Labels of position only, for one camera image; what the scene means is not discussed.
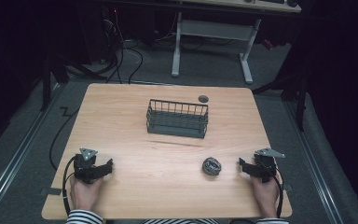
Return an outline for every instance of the black and white striped shirt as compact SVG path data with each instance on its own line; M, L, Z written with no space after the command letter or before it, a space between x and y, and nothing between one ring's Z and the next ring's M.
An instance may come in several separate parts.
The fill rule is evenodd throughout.
M67 224L102 224L103 219L97 214L84 210L72 210L66 220ZM212 218L207 219L148 219L143 224L219 224ZM280 218L263 218L256 224L289 224Z

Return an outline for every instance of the black wire basket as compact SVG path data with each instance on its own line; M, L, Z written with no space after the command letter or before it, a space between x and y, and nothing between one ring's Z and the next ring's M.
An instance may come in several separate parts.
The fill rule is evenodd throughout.
M151 99L146 117L149 133L204 138L208 106Z

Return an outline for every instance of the round black object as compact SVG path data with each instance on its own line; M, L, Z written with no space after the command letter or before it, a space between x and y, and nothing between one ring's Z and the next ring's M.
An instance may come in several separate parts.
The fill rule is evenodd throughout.
M201 103L208 103L208 101L209 101L209 98L208 98L208 96L206 96L206 95L201 95L200 97L199 97L199 101L201 102Z
M204 161L202 169L207 175L219 175L222 164L217 159L210 157Z
M296 7L298 2L297 0L287 0L287 5L289 5L289 7Z

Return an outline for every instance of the gray carpet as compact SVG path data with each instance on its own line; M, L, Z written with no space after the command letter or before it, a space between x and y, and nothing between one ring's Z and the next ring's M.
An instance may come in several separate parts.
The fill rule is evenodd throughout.
M197 50L183 50L181 74L177 78L172 78L170 75L172 46L156 45L150 48L139 45L135 49L142 52L143 64L132 80L134 83L143 81L255 89L275 78L290 46L277 47L272 50L259 45L254 46L249 58L255 82L252 86L244 84L238 55L224 52L225 48L232 49L233 47L219 48L222 50L215 49L215 45L203 46ZM124 50L124 61L120 68L120 77L123 82L128 80L140 61L141 58L136 53L130 49ZM90 68L98 70L101 67L102 65L94 64ZM68 107L69 114L76 111L81 105L87 86L92 82L96 81L86 77L71 76L71 81L62 87L62 91L55 91L54 104L34 136L34 141L29 145L29 152L21 168L0 200L0 223L63 223L63 221L44 220L41 217L46 200L46 195L41 192L43 192L42 189L50 186L55 175L48 161L48 150L55 134L67 120L67 117L62 115L61 107ZM111 82L118 83L118 76L115 75ZM307 99L308 105L304 118L305 132L299 135L296 126L293 125L293 118L287 110L290 104L282 102L277 93L269 91L257 95L255 99L272 148L279 150L287 157L277 159L285 183L291 187L287 193L293 207L293 214L287 219L291 223L331 223L307 165L302 149L304 147L302 136L309 144L312 155L331 189L343 223L358 223L356 195L324 138L323 130L312 111L310 98ZM0 139L0 176L21 146L21 141L34 120L39 116L40 107L41 85L35 88L28 101L13 116L9 127ZM75 118L71 119L57 138L53 148L55 164L58 164L60 160L74 122ZM140 220L119 220L118 222L129 224L139 223Z

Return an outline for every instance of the human hand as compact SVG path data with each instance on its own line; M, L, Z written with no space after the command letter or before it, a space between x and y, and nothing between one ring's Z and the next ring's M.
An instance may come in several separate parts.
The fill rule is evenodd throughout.
M103 178L96 179L92 184L85 184L83 181L71 176L70 182L74 209L92 211L97 203Z
M254 185L255 198L263 217L277 217L276 202L279 196L279 187L271 177L269 182L263 183L260 178L251 176Z

